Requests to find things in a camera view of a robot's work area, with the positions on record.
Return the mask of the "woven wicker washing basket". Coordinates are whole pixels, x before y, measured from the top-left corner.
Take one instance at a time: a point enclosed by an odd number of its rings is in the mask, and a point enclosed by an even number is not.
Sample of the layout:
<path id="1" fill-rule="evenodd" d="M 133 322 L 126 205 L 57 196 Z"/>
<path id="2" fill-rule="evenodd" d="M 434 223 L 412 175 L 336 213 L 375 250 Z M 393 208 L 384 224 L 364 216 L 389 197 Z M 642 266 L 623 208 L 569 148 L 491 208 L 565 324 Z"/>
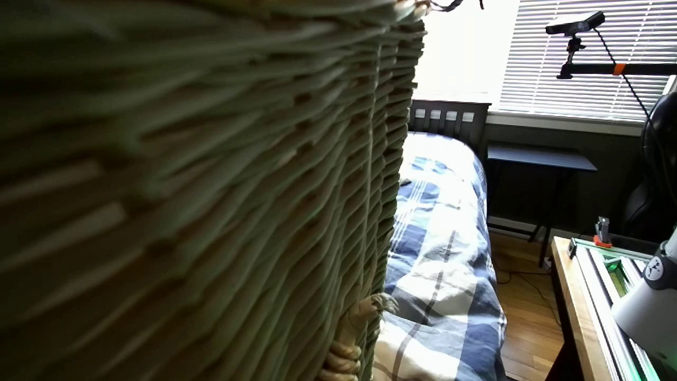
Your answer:
<path id="1" fill-rule="evenodd" d="M 427 0 L 0 0 L 0 381 L 367 381 Z"/>

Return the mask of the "dark wooden bed headboard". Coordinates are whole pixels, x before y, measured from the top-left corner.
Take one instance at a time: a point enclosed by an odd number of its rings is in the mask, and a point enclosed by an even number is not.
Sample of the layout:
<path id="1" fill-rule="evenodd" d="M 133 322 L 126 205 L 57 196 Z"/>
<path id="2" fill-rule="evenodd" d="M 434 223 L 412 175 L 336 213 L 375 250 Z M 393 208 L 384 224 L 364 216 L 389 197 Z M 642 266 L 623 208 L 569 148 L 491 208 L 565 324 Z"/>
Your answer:
<path id="1" fill-rule="evenodd" d="M 457 137 L 467 144 L 477 160 L 484 160 L 487 117 L 488 107 L 484 103 L 415 100 L 411 107 L 411 129 Z"/>

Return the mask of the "blue white plaid bedsheet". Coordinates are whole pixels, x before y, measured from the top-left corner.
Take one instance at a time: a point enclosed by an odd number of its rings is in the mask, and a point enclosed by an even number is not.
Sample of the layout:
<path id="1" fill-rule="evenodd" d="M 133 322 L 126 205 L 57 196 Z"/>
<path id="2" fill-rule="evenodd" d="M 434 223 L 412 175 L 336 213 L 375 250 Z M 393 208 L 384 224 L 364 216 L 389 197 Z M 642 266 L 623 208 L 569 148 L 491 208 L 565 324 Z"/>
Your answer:
<path id="1" fill-rule="evenodd" d="M 457 137 L 404 140 L 373 381 L 504 381 L 487 181 Z"/>

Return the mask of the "dark blue side table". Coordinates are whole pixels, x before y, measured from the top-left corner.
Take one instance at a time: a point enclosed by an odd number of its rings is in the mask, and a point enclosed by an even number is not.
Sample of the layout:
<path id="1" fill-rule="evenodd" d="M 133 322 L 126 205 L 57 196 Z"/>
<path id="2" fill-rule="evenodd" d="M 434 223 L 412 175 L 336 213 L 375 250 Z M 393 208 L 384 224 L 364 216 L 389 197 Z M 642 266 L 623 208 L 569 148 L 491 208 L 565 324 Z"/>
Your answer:
<path id="1" fill-rule="evenodd" d="M 566 187 L 580 175 L 595 175 L 597 166 L 575 151 L 492 144 L 487 151 L 484 169 L 492 226 L 538 241 L 540 261 L 545 261 L 557 209 L 565 205 Z M 509 226 L 505 208 L 533 214 L 533 226 Z"/>

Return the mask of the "small red grey clamp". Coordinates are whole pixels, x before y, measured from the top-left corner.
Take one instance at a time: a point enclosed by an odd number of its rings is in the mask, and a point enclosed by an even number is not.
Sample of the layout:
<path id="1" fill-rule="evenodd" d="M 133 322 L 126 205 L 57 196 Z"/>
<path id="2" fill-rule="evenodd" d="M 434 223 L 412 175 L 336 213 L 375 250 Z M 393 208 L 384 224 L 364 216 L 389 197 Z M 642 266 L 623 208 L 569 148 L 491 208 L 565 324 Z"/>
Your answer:
<path id="1" fill-rule="evenodd" d="M 599 216 L 597 223 L 595 223 L 593 244 L 599 246 L 599 248 L 608 248 L 612 246 L 608 220 L 604 216 Z"/>

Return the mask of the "green white board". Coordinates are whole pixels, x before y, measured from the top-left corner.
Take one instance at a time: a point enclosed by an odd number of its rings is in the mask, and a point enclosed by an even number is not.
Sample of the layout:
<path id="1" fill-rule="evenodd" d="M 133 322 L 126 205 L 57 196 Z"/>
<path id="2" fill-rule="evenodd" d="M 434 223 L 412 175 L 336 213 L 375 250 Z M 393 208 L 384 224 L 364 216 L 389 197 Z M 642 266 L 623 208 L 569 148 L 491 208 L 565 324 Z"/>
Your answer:
<path id="1" fill-rule="evenodd" d="M 618 381 L 677 381 L 677 371 L 642 352 L 615 324 L 612 307 L 642 277 L 651 255 L 626 248 L 599 248 L 586 240 L 569 244 L 569 256 L 577 259 L 595 304 Z"/>

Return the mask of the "light wooden desk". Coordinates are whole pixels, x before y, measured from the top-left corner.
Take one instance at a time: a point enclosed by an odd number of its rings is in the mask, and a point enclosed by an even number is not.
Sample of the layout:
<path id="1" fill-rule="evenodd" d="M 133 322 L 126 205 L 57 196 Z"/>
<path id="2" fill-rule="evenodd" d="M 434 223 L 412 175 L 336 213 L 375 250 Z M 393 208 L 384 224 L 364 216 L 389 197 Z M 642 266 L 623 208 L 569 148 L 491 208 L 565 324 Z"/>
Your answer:
<path id="1" fill-rule="evenodd" d="M 547 371 L 547 381 L 618 381 L 583 272 L 577 259 L 569 256 L 566 237 L 549 240 L 549 259 L 562 347 Z"/>

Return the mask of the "black office chair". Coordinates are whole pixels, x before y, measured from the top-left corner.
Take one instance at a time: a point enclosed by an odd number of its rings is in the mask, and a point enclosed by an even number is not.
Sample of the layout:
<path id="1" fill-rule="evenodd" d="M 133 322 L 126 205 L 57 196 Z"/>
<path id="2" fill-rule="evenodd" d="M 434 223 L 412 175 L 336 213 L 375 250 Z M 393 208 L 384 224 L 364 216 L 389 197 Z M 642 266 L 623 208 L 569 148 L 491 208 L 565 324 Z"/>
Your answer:
<path id="1" fill-rule="evenodd" d="M 677 224 L 677 94 L 656 103 L 640 131 L 640 182 L 632 189 L 621 232 L 660 241 Z"/>

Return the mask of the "white desk lamp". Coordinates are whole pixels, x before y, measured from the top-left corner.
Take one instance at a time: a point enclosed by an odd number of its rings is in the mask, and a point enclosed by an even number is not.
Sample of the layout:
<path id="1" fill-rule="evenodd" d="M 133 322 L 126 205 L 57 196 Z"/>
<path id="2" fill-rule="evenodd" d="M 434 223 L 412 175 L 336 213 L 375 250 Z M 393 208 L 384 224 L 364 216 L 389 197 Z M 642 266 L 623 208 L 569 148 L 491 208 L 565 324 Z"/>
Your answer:
<path id="1" fill-rule="evenodd" d="M 642 267 L 642 277 L 613 307 L 618 329 L 677 371 L 677 230 Z"/>

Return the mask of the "white window blinds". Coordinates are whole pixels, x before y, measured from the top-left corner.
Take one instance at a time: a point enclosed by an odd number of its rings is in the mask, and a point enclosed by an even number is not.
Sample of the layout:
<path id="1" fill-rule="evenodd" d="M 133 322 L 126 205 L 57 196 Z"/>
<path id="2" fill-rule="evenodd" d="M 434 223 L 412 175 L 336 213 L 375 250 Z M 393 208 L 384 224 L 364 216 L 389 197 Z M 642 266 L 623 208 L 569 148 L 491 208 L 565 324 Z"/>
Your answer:
<path id="1" fill-rule="evenodd" d="M 521 0 L 497 108 L 516 115 L 642 124 L 668 84 L 647 74 L 560 79 L 566 36 L 547 35 L 560 17 L 601 10 L 581 33 L 575 63 L 677 63 L 677 0 Z"/>

